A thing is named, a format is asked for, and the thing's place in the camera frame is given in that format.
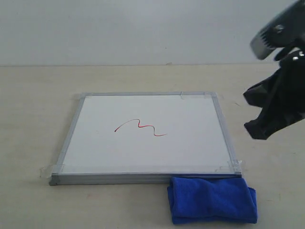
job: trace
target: beige table surface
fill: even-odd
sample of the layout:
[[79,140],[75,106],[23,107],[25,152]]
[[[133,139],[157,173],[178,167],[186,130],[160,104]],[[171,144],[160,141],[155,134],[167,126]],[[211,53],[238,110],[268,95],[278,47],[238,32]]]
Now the beige table surface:
[[243,124],[259,114],[242,93],[277,65],[0,67],[1,229],[169,229],[166,185],[50,187],[41,170],[56,162],[82,92],[215,91],[257,190],[256,225],[178,228],[305,228],[305,121],[267,141]]

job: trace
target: white wall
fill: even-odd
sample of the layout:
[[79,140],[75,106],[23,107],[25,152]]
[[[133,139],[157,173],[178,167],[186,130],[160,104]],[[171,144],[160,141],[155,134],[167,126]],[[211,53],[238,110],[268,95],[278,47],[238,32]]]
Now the white wall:
[[252,37],[293,0],[2,0],[0,65],[256,62]]

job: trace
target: red marker line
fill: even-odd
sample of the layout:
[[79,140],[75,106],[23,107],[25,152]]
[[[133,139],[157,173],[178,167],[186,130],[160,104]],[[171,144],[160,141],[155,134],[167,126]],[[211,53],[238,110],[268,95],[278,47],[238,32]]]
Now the red marker line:
[[[138,127],[139,127],[139,128],[151,126],[151,127],[153,128],[153,135],[156,136],[156,137],[161,137],[161,136],[167,135],[167,134],[164,134],[164,135],[156,135],[156,134],[155,134],[155,128],[154,128],[153,125],[140,125],[140,120],[139,120],[138,118],[129,120],[129,121],[127,121],[126,123],[131,122],[131,121],[134,121],[134,120],[138,120],[138,121],[139,121],[139,123],[138,123]],[[116,129],[115,129],[115,132],[117,132],[117,130],[120,129],[120,127],[121,127],[122,125],[120,125],[118,128],[116,128]]]

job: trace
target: blue cloth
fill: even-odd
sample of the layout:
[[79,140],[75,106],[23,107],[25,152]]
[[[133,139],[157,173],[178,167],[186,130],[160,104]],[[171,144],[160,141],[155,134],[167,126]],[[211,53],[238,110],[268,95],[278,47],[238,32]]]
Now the blue cloth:
[[173,224],[215,220],[257,222],[256,192],[243,178],[173,177],[167,192]]

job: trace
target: robotic arm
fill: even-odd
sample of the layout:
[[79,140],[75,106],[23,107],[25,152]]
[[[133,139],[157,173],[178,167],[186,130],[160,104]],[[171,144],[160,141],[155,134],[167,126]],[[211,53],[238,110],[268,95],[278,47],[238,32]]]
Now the robotic arm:
[[274,58],[280,68],[244,93],[248,104],[262,108],[259,116],[244,126],[253,139],[266,140],[305,118],[305,0],[298,0],[271,20],[250,46],[260,60],[282,48]]

